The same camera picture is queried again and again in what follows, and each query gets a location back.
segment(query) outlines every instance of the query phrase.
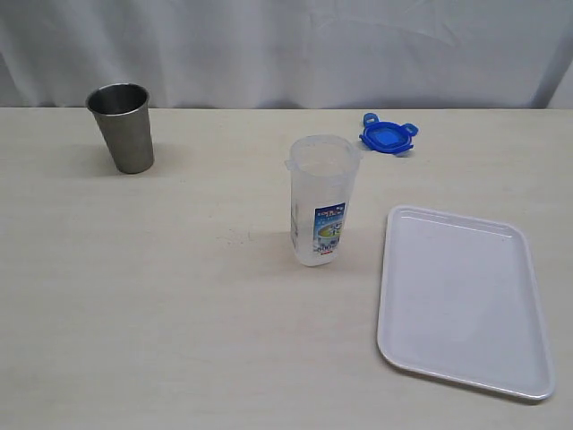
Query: blue lid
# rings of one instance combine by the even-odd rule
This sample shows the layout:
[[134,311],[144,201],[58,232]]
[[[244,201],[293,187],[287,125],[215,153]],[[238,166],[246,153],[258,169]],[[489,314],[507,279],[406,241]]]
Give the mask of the blue lid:
[[412,137],[417,134],[415,125],[385,123],[376,114],[366,114],[360,139],[371,150],[398,155],[414,148]]

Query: plastic tray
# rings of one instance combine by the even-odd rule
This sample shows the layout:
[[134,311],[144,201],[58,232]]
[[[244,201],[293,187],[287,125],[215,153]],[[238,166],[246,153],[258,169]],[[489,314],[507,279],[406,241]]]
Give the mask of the plastic tray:
[[378,345],[392,365],[528,400],[553,393],[533,264],[516,228],[394,208],[381,288]]

